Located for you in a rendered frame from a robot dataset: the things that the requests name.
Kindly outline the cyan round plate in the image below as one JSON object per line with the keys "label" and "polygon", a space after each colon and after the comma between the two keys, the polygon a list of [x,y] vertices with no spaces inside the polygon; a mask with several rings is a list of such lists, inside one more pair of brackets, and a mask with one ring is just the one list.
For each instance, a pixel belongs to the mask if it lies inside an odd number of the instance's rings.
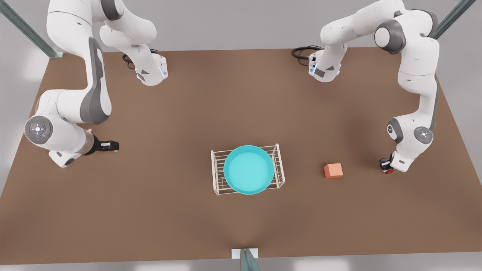
{"label": "cyan round plate", "polygon": [[275,166],[270,155],[258,146],[244,145],[232,150],[224,161],[227,184],[243,195],[258,194],[271,184]]}

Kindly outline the orange cube box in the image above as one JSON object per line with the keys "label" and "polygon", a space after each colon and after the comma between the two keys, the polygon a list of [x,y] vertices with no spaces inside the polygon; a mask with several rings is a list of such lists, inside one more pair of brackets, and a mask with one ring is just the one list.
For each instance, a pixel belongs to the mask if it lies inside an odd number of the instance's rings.
{"label": "orange cube box", "polygon": [[341,163],[329,163],[324,166],[324,175],[326,179],[335,179],[342,177],[343,169]]}

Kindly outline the silver frame post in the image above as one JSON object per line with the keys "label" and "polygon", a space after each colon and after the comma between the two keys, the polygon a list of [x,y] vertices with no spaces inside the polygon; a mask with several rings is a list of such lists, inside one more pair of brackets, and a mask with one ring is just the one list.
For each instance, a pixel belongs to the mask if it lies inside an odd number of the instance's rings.
{"label": "silver frame post", "polygon": [[459,17],[461,17],[461,15],[463,15],[463,13],[467,11],[475,2],[476,0],[460,0],[460,2],[458,2],[458,4],[451,10],[451,12],[449,12],[449,14],[447,14],[447,16],[444,17],[443,20],[441,20],[441,22],[438,24],[436,29],[432,31],[429,37],[435,40],[440,38],[444,34],[444,32],[446,32],[451,27],[451,25],[456,22]]}
{"label": "silver frame post", "polygon": [[5,0],[0,0],[0,13],[49,58],[62,58],[64,53],[50,46]]}
{"label": "silver frame post", "polygon": [[239,259],[239,271],[262,271],[257,262],[258,248],[231,249],[231,258]]}

